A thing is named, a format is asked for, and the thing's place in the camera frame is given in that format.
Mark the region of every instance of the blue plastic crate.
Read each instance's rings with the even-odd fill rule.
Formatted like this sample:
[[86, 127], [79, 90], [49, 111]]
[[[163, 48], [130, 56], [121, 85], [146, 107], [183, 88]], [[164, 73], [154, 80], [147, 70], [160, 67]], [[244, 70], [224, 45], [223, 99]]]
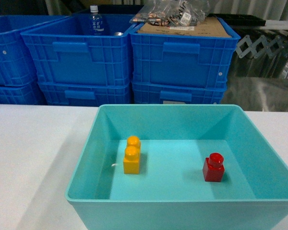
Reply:
[[38, 83], [49, 105], [129, 104], [130, 85], [119, 87]]
[[0, 86], [21, 86], [36, 79], [36, 69], [20, 32], [64, 16], [0, 16]]
[[45, 97], [37, 82], [23, 86], [0, 86], [0, 104], [46, 104]]
[[240, 37], [219, 19], [231, 38], [138, 34], [131, 32], [136, 82], [225, 88], [232, 54]]
[[137, 104], [219, 104], [224, 89], [205, 89], [132, 82]]
[[[124, 174], [126, 139], [140, 174]], [[212, 152], [222, 182], [205, 182]], [[104, 105], [66, 189], [88, 230], [270, 230], [288, 214], [288, 167], [235, 105]]]
[[[103, 15], [105, 35], [91, 36], [89, 14], [22, 33], [39, 82], [125, 86], [132, 75], [132, 15]], [[114, 36], [115, 32], [124, 33]]]

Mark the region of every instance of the plastic bag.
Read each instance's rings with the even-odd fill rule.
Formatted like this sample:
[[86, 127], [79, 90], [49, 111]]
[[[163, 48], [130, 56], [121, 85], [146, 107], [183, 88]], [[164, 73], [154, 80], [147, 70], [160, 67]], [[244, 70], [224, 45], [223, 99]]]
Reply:
[[131, 23], [158, 26], [195, 26], [204, 21], [218, 0], [148, 0]]

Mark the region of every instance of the building block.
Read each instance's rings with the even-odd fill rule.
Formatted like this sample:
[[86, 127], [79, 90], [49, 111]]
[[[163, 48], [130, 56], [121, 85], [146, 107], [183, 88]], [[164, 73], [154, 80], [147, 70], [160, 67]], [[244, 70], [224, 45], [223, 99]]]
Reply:
[[137, 136], [131, 136], [127, 139], [127, 147], [128, 146], [135, 146], [139, 149], [139, 153], [141, 155], [141, 142], [140, 139]]
[[225, 171], [223, 161], [223, 156], [217, 152], [211, 153], [209, 158], [205, 159], [203, 175], [206, 182], [221, 182]]
[[140, 151], [135, 146], [128, 146], [125, 149], [125, 157], [123, 160], [124, 174], [140, 173]]

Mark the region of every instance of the stacked crates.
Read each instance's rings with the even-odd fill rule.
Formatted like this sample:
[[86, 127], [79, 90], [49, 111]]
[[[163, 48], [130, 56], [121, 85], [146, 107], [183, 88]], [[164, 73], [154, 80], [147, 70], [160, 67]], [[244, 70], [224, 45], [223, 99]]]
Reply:
[[130, 103], [132, 15], [102, 16], [102, 36], [90, 35], [88, 14], [75, 14], [22, 33], [48, 104]]
[[131, 32], [137, 104], [217, 104], [226, 91], [232, 54], [240, 37], [205, 37]]
[[0, 16], [0, 104], [44, 104], [36, 68], [21, 32], [63, 16]]

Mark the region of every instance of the table surface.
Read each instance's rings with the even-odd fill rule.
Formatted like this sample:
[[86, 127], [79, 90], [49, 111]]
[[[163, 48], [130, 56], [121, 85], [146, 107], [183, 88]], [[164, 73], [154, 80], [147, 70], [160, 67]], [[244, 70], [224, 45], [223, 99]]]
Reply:
[[[64, 193], [97, 110], [0, 105], [0, 230], [86, 230]], [[288, 166], [288, 113], [246, 114]]]

